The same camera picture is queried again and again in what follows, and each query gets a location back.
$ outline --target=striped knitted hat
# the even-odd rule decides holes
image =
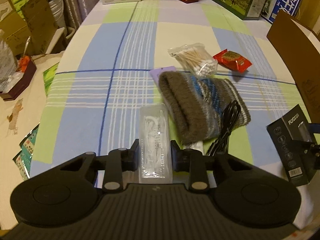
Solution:
[[[227,79],[197,79],[190,73],[163,72],[159,87],[183,144],[218,137],[222,112],[233,100],[241,107],[235,128],[251,120],[238,91]]]

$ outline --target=black cable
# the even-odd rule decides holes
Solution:
[[[221,133],[210,145],[206,155],[213,156],[215,152],[228,153],[229,136],[239,119],[240,112],[241,108],[236,100],[227,105],[222,113]]]

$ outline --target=plaid tablecloth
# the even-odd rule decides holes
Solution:
[[[196,42],[211,55],[229,49],[253,63],[244,75],[218,69],[218,76],[234,83],[252,117],[232,133],[229,152],[281,176],[282,165],[266,125],[298,103],[306,109],[266,38],[269,28],[264,20],[242,21],[211,0],[99,2],[59,64],[41,118],[31,176],[86,151],[106,155],[114,148],[129,148],[138,138],[139,108],[161,101],[148,71],[180,68],[167,50]],[[176,139],[173,125],[171,138]],[[302,204],[304,221],[312,213],[306,205],[310,207]]]

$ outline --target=black circular cover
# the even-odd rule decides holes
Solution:
[[[249,227],[277,227],[293,222],[301,203],[294,185],[254,171],[236,174],[213,193],[223,213]]]
[[[72,171],[43,173],[18,185],[10,204],[17,220],[55,227],[88,215],[97,202],[93,185]]]

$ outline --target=purple tag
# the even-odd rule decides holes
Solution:
[[[155,68],[149,71],[150,76],[152,77],[153,81],[156,83],[157,86],[159,86],[160,74],[165,71],[176,71],[176,68],[174,66],[170,66],[170,67]]]

